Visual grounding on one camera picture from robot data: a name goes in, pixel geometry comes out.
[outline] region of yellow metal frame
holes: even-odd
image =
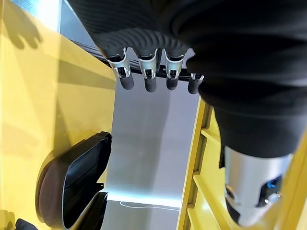
[[[239,230],[224,201],[220,137],[213,108],[202,99],[190,147],[177,230]],[[307,230],[307,135],[285,177],[281,202],[248,230]]]

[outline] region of robotic hand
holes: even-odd
[[[229,214],[241,226],[257,222],[281,196],[307,126],[307,1],[68,2],[126,89],[133,87],[126,47],[145,84],[154,79],[156,49],[164,48],[169,89],[193,48],[187,67],[193,81],[206,74],[199,92],[215,109]],[[154,91],[154,83],[146,88]]]

